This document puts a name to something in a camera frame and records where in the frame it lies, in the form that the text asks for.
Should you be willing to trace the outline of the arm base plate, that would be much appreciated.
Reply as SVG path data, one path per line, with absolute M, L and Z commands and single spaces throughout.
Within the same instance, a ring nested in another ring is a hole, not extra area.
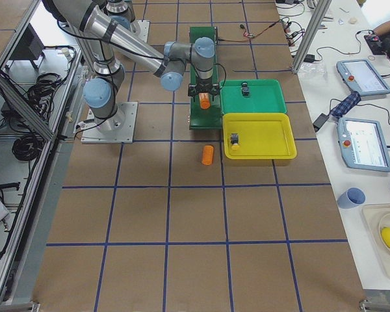
M 131 32 L 133 35 L 145 43 L 148 42 L 148 35 L 150 29 L 150 21 L 149 20 L 135 20 L 131 23 Z
M 134 139 L 138 103 L 121 102 L 117 104 L 116 114 L 108 120 L 95 119 L 91 109 L 87 118 L 92 121 L 82 127 L 83 144 L 131 144 Z

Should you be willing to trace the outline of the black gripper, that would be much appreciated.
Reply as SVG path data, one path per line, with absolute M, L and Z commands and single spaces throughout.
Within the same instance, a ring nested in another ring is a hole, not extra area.
M 218 83 L 213 83 L 213 79 L 207 78 L 195 78 L 195 83 L 190 83 L 188 86 L 188 97 L 196 97 L 198 94 L 208 93 L 212 96 L 218 96 L 220 94 L 220 86 Z

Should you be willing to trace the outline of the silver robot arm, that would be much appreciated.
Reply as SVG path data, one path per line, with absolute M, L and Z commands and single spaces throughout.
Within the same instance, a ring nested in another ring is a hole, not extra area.
M 85 84 L 83 95 L 94 114 L 100 132 L 122 126 L 125 114 L 115 97 L 124 79 L 124 69 L 114 49 L 145 66 L 158 77 L 165 90 L 180 88 L 187 64 L 195 70 L 196 81 L 188 86 L 188 96 L 218 95 L 213 82 L 215 43 L 201 37 L 193 43 L 167 42 L 163 52 L 141 40 L 133 32 L 135 15 L 128 1 L 44 1 L 45 9 L 59 22 L 67 23 L 71 36 L 83 40 L 92 56 L 96 76 Z
M 126 29 L 131 30 L 131 24 L 135 21 L 135 11 L 132 1 L 108 0 L 105 8 L 108 15 L 112 16 Z

